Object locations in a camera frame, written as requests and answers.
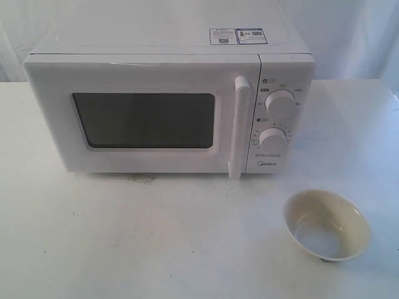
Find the white microwave oven body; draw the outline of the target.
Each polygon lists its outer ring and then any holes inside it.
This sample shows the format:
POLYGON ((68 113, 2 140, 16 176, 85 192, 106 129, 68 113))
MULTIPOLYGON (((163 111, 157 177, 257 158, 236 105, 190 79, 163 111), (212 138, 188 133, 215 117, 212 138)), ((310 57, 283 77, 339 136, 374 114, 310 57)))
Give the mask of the white microwave oven body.
POLYGON ((272 174, 284 167, 315 69, 312 54, 277 1, 81 1, 33 54, 257 55, 261 70, 242 174, 272 174), (209 30, 217 28, 262 28, 268 44, 211 45, 209 30), (293 117, 268 115, 264 104, 276 90, 294 95, 293 117), (268 128, 284 131, 284 151, 261 149, 258 138, 268 128))

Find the blue white warning sticker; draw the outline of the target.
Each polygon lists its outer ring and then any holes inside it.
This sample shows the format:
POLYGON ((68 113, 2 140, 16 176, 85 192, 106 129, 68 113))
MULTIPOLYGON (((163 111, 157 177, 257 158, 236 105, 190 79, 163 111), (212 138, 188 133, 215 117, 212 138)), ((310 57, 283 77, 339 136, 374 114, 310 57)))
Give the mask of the blue white warning sticker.
POLYGON ((211 45, 267 45, 262 28, 217 28, 209 30, 211 45))

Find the white control knob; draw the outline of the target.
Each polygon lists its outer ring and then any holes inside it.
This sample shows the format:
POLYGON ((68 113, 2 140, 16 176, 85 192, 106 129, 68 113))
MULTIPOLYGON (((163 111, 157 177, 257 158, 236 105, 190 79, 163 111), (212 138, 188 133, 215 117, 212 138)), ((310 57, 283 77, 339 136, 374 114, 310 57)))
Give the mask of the white control knob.
POLYGON ((284 151, 287 144, 286 134, 279 128, 268 128, 259 135, 259 144, 263 151, 278 153, 284 151))
POLYGON ((273 120, 293 117, 297 112, 294 95, 288 90, 276 90, 267 96, 265 107, 273 120))

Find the lower white control knob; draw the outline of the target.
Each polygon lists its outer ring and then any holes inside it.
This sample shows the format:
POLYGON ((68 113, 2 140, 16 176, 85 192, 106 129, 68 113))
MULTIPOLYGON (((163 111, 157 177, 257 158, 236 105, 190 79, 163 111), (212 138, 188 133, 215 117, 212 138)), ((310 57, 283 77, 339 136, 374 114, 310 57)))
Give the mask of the lower white control knob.
POLYGON ((279 128, 268 128, 259 135, 259 144, 263 151, 278 153, 284 151, 287 144, 286 134, 279 128))

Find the upper white control knob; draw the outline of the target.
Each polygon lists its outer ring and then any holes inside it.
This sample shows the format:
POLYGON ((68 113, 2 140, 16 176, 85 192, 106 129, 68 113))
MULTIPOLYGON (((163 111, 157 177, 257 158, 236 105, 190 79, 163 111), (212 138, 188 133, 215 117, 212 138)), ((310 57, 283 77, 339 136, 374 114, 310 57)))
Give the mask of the upper white control knob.
POLYGON ((276 90, 267 96, 265 107, 273 120, 293 117, 297 112, 294 95, 288 90, 276 90))

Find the white microwave door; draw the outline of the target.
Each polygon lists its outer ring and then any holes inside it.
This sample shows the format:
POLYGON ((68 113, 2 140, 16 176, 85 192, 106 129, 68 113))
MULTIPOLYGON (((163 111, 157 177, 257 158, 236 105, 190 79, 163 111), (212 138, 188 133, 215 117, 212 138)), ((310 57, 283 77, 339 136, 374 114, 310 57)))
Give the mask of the white microwave door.
POLYGON ((24 69, 70 172, 244 172, 257 55, 33 54, 24 69))

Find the cream ceramic bowl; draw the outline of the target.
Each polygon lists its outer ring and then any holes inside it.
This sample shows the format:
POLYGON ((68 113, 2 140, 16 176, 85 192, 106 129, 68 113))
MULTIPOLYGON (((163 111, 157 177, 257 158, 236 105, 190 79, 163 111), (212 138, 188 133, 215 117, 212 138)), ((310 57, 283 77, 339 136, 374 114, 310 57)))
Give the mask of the cream ceramic bowl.
POLYGON ((293 242, 325 263, 356 259, 370 245, 372 233, 365 216, 334 192, 297 192, 285 202, 283 215, 293 242))

